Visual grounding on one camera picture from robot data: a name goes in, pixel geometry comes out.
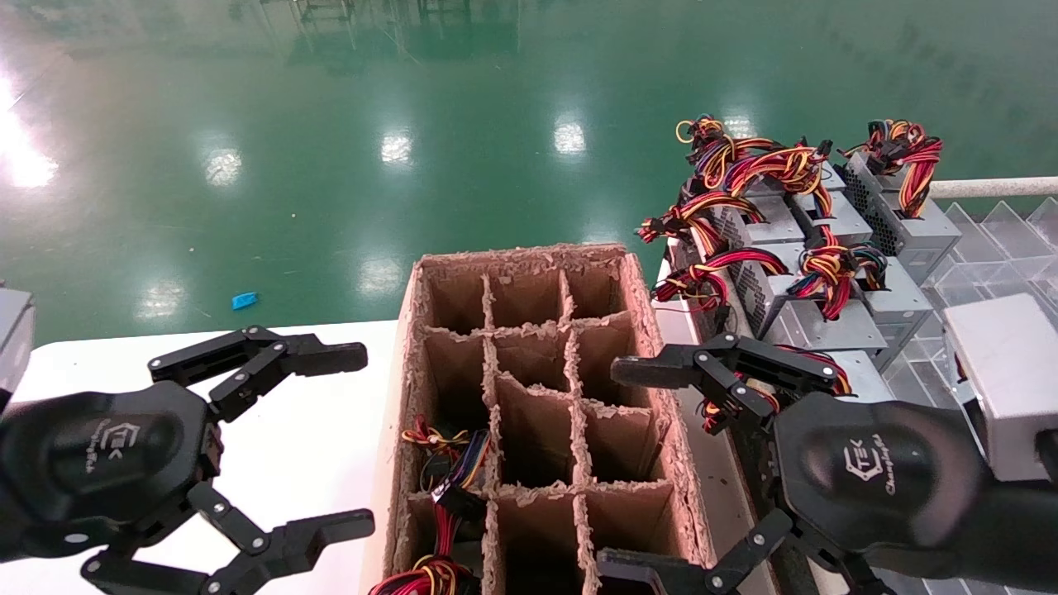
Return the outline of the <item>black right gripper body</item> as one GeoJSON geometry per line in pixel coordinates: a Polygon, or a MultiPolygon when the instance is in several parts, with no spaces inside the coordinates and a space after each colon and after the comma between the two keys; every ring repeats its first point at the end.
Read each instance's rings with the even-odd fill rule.
{"type": "Polygon", "coordinates": [[[991,473],[962,414],[806,396],[778,415],[786,504],[833,549],[897,573],[993,565],[991,473]]]}

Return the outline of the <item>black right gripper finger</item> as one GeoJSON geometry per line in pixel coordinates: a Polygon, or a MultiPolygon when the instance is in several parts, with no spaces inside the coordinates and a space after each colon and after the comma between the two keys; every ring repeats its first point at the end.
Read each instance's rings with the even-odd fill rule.
{"type": "Polygon", "coordinates": [[[769,436],[778,415],[804,396],[839,396],[840,366],[821,353],[725,333],[703,344],[665,344],[653,357],[621,355],[612,362],[612,381],[695,387],[703,396],[703,429],[711,436],[732,425],[769,436]]]}
{"type": "MultiPolygon", "coordinates": [[[[596,554],[598,571],[602,576],[644,583],[655,594],[741,594],[738,587],[748,576],[778,549],[785,541],[799,538],[797,547],[805,553],[829,554],[827,549],[811,551],[811,541],[805,538],[809,524],[797,513],[790,515],[777,508],[741,539],[736,546],[720,558],[717,565],[705,569],[685,559],[631,549],[601,549],[596,554]]],[[[841,549],[835,566],[846,580],[849,594],[895,594],[870,571],[861,553],[853,553],[844,545],[838,546],[835,535],[824,541],[841,549]]]]}

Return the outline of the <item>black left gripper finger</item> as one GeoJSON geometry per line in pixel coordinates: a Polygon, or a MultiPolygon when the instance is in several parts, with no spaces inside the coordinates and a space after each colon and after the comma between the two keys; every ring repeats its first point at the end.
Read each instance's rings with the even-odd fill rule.
{"type": "Polygon", "coordinates": [[[135,559],[142,537],[120,540],[83,565],[83,579],[106,594],[255,594],[269,581],[313,571],[329,545],[373,535],[369,509],[304,517],[262,531],[209,483],[196,483],[178,507],[205,520],[239,549],[212,574],[135,559]]]}
{"type": "Polygon", "coordinates": [[[352,373],[368,365],[360,342],[324,344],[314,333],[284,336],[250,326],[149,361],[152,380],[190,387],[208,378],[233,375],[209,392],[209,419],[232,422],[288,376],[352,373]]]}

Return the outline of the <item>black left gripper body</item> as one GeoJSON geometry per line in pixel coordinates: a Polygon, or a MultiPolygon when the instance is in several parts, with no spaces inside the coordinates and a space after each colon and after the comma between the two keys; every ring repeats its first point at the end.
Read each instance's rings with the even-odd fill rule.
{"type": "Polygon", "coordinates": [[[191,517],[188,491],[219,474],[222,452],[209,405],[170,381],[14,403],[1,428],[2,561],[156,545],[191,517]]]}

